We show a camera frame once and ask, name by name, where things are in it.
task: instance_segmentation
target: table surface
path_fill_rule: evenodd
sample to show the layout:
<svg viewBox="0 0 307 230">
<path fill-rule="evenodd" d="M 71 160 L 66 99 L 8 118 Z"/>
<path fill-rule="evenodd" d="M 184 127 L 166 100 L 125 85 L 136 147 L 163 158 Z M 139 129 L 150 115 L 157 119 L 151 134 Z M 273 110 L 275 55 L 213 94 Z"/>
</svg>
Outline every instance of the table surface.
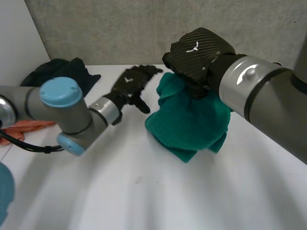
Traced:
<svg viewBox="0 0 307 230">
<path fill-rule="evenodd" d="M 102 75 L 87 104 L 128 67 L 87 66 Z M 142 94 L 152 112 L 161 76 Z M 185 164 L 146 131 L 148 115 L 134 106 L 123 114 L 81 157 L 1 148 L 16 182 L 1 230 L 307 229 L 307 166 L 239 115 L 218 154 L 199 151 Z M 46 128 L 25 141 L 54 145 L 59 132 Z"/>
</svg>

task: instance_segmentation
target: crumpled towel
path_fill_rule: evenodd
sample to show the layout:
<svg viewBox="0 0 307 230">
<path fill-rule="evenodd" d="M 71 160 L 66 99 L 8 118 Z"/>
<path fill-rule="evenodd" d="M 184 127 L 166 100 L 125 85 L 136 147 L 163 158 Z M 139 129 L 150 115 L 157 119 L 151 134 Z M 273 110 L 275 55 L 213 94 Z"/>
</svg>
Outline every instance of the crumpled towel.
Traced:
<svg viewBox="0 0 307 230">
<path fill-rule="evenodd" d="M 5 128 L 3 131 L 8 135 L 23 141 L 24 140 L 24 132 L 33 132 L 37 131 L 49 126 L 53 126 L 56 123 L 53 121 L 20 121 L 14 124 L 12 127 Z M 10 142 L 0 137 L 0 145 L 8 145 Z"/>
<path fill-rule="evenodd" d="M 230 109 L 214 91 L 195 100 L 176 74 L 165 73 L 157 93 L 160 109 L 147 118 L 145 126 L 164 147 L 184 162 L 198 150 L 220 150 L 226 139 Z"/>
</svg>

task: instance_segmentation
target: white wall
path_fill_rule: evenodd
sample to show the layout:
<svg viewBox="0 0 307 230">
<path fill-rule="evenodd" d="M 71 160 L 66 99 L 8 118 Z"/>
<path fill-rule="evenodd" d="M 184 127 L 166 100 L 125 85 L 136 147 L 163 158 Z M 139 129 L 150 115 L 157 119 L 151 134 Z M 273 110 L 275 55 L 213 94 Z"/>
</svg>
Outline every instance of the white wall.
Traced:
<svg viewBox="0 0 307 230">
<path fill-rule="evenodd" d="M 23 0 L 0 1 L 0 84 L 19 85 L 40 64 L 49 61 Z"/>
</svg>

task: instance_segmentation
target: white logo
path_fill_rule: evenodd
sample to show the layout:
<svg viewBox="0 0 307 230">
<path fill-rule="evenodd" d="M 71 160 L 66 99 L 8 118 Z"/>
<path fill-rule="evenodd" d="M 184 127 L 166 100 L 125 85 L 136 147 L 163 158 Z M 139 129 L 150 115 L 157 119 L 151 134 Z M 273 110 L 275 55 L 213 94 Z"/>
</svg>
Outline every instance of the white logo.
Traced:
<svg viewBox="0 0 307 230">
<path fill-rule="evenodd" d="M 198 42 L 196 42 L 196 46 L 192 50 L 188 50 L 186 53 L 198 51 Z"/>
<path fill-rule="evenodd" d="M 132 78 L 131 78 L 131 79 L 125 78 L 125 81 L 126 81 L 126 83 L 128 83 L 128 82 L 130 82 L 130 81 L 133 81 L 133 79 L 132 79 Z"/>
</svg>

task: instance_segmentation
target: concrete wall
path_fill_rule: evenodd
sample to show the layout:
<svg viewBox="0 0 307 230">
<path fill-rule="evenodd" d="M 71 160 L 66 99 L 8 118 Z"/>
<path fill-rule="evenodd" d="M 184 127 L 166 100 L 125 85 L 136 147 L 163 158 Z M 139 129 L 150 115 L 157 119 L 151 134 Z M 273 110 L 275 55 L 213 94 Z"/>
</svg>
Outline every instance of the concrete wall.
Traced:
<svg viewBox="0 0 307 230">
<path fill-rule="evenodd" d="M 0 1 L 0 84 L 19 83 L 49 57 L 23 0 Z"/>
<path fill-rule="evenodd" d="M 25 0 L 51 58 L 88 65 L 161 63 L 197 27 L 238 53 L 293 65 L 307 30 L 306 0 Z"/>
</svg>

